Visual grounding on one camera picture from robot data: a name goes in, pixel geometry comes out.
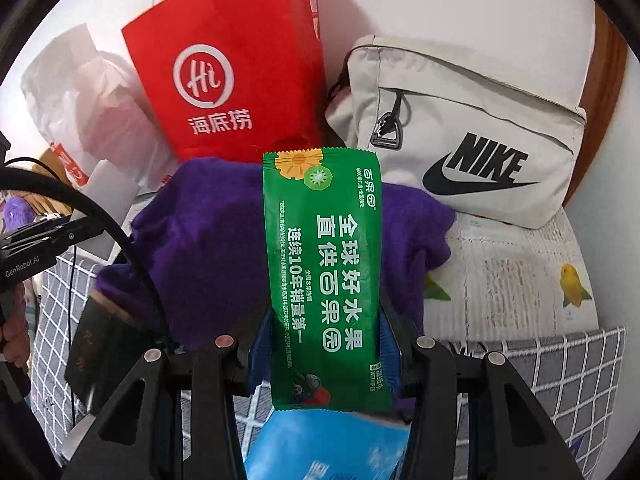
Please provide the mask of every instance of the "blue packet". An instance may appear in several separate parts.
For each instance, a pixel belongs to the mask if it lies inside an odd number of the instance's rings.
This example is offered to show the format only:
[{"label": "blue packet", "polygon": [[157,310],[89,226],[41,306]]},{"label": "blue packet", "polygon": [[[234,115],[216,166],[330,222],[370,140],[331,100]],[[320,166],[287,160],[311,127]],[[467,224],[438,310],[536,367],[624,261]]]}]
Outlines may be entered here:
[{"label": "blue packet", "polygon": [[273,412],[249,451],[248,480],[388,480],[409,429],[329,410]]}]

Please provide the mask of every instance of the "green snack packet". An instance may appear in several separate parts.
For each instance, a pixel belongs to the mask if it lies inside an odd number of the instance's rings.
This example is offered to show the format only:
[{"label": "green snack packet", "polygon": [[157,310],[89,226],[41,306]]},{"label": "green snack packet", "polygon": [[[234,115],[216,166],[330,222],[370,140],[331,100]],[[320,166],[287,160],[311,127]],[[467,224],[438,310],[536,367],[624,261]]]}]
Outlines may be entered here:
[{"label": "green snack packet", "polygon": [[277,410],[388,410],[378,293],[378,158],[344,148],[265,153],[264,225]]}]

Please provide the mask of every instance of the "nike swoosh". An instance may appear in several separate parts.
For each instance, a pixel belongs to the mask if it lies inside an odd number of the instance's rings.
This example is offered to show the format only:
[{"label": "nike swoosh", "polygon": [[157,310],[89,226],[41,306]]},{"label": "nike swoosh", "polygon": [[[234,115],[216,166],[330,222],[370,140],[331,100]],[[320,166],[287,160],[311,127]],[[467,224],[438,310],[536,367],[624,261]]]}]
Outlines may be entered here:
[{"label": "nike swoosh", "polygon": [[431,166],[422,178],[424,189],[435,195],[462,195],[466,193],[480,193],[483,191],[495,191],[499,189],[511,189],[512,187],[531,186],[538,182],[460,182],[459,180],[449,180],[444,173],[444,161],[451,153],[443,156],[438,162]]}]

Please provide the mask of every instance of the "kiwi slice illustration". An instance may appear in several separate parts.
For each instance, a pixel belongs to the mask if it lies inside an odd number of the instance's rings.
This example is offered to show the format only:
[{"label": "kiwi slice illustration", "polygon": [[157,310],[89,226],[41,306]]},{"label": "kiwi slice illustration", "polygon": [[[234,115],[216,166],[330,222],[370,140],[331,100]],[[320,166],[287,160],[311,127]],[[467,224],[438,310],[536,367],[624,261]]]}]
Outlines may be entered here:
[{"label": "kiwi slice illustration", "polygon": [[322,191],[329,187],[333,178],[334,176],[328,168],[324,166],[313,166],[306,170],[305,186],[314,191]]}]

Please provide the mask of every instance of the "white wall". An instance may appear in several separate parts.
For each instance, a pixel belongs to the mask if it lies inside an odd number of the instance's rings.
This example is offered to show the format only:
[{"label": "white wall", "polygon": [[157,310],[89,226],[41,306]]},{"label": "white wall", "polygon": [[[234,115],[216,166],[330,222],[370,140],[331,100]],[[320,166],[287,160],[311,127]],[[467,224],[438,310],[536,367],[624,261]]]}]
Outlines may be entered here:
[{"label": "white wall", "polygon": [[626,62],[620,99],[587,175],[568,203],[589,269],[601,326],[626,326],[616,407],[595,480],[604,479],[640,430],[640,62]]},{"label": "white wall", "polygon": [[[0,130],[10,155],[44,149],[20,92],[20,77],[56,35],[88,23],[100,50],[130,60],[120,33],[152,0],[62,0],[35,31],[0,87]],[[328,82],[344,54],[366,34],[430,38],[471,46],[546,81],[576,104],[591,52],[591,0],[319,0]]]}]

